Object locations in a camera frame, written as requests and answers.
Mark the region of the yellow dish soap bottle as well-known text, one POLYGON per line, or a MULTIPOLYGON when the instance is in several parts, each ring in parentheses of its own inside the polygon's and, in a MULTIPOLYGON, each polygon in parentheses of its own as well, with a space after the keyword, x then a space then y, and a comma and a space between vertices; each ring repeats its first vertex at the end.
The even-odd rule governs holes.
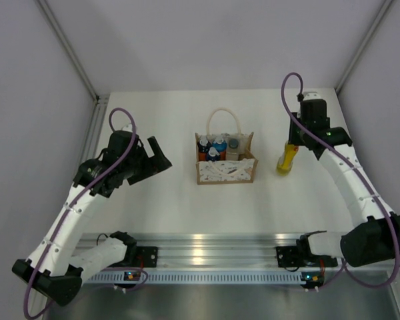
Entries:
POLYGON ((288 141, 285 143, 283 154, 280 156, 276 166, 276 172, 278 174, 284 176, 290 173, 293 166, 293 160, 298 153, 298 150, 298 145, 294 145, 288 141))

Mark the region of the light blue pump bottle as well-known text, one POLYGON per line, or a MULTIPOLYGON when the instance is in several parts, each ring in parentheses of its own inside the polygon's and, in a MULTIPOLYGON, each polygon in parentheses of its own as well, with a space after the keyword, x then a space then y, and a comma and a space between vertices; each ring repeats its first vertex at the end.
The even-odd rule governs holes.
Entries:
POLYGON ((212 146, 218 150, 221 154, 221 161, 224 161, 226 158, 226 150, 227 150, 227 142, 222 135, 217 136, 212 143, 212 146))

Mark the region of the clear square bottle grey cap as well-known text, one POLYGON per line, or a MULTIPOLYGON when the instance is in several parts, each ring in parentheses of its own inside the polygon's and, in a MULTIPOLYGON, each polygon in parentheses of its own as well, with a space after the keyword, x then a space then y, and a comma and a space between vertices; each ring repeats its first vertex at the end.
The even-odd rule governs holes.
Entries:
POLYGON ((241 154, 242 138, 229 137, 227 140, 226 160, 238 161, 241 154))

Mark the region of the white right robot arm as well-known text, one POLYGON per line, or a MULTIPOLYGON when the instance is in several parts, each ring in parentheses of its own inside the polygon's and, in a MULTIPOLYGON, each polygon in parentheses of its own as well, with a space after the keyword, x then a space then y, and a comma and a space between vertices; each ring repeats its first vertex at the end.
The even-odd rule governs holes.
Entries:
POLYGON ((298 260, 312 265, 321 256, 330 256, 360 267, 395 258, 400 251, 400 215, 372 186, 346 130, 331 126, 326 101, 316 92, 297 98, 300 107, 292 114, 289 143, 313 152, 334 181, 353 225, 347 232, 314 231, 301 236, 298 260))

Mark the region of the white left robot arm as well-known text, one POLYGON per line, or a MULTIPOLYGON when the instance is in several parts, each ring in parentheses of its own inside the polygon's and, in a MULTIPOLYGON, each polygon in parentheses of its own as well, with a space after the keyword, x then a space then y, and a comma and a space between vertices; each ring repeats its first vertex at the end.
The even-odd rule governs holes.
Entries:
POLYGON ((80 164, 64 205, 39 246, 26 259, 18 259, 12 272, 64 307, 78 294, 82 285, 108 267, 152 267, 146 254, 126 232, 115 231, 101 244, 74 255, 90 220, 126 181, 134 185, 172 164, 156 138, 148 138, 153 154, 148 156, 139 136, 130 131, 112 132, 108 146, 98 157, 80 164))

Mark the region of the jute canvas tote bag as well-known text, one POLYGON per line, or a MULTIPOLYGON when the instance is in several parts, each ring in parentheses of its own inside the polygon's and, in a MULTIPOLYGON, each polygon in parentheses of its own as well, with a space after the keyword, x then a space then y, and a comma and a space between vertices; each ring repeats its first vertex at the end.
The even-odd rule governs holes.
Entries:
POLYGON ((196 177, 198 185, 252 183, 258 160, 251 152, 253 134, 244 134, 236 114, 228 108, 217 108, 207 119, 206 133, 195 134, 196 177), (218 112, 226 112, 235 121, 234 133, 213 134, 210 124, 218 112))

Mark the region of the aluminium corner frame post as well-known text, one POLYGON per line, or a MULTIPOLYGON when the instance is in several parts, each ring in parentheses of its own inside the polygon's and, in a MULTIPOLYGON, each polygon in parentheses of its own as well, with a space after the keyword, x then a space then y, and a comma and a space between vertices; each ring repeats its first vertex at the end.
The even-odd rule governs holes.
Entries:
POLYGON ((68 36, 63 30, 60 22, 56 18, 55 13, 53 12, 48 1, 45 0, 34 0, 34 3, 38 7, 40 13, 44 17, 46 23, 51 28, 54 36, 57 39, 58 44, 61 46, 64 54, 66 54, 70 64, 74 68, 77 76, 80 78, 84 88, 88 92, 89 96, 92 98, 94 102, 98 101, 98 94, 94 89, 94 86, 89 79, 83 64, 81 63, 79 57, 77 56, 68 36))

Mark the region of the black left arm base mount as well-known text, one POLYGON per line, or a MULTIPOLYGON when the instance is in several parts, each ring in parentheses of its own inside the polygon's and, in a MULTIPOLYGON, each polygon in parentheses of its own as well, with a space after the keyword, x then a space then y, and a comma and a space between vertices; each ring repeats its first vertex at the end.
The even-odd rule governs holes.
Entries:
POLYGON ((158 247, 137 247, 135 257, 132 263, 133 267, 139 268, 156 268, 158 260, 158 247))

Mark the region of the right aluminium corner post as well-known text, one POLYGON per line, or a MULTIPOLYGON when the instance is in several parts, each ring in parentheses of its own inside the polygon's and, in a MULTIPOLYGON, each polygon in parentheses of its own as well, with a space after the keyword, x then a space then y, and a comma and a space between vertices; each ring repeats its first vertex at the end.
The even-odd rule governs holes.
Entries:
POLYGON ((384 20, 391 12, 392 7, 394 6, 394 4, 396 4, 396 2, 397 1, 395 0, 384 0, 380 2, 380 6, 377 12, 373 14, 370 22, 368 22, 367 28, 361 35, 360 40, 358 41, 358 44, 356 44, 352 55, 344 66, 343 72, 334 88, 336 95, 339 95, 344 89, 344 86, 347 84, 350 76, 356 69, 357 65, 362 59, 362 56, 365 54, 368 46, 370 46, 370 44, 372 43, 374 37, 378 33, 384 20))

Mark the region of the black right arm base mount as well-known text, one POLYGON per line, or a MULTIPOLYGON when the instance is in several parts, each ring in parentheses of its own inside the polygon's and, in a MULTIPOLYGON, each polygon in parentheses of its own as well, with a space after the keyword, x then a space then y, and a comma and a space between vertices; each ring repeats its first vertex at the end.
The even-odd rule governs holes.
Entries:
POLYGON ((304 266, 304 262, 296 246, 279 246, 275 250, 278 267, 292 270, 304 266))

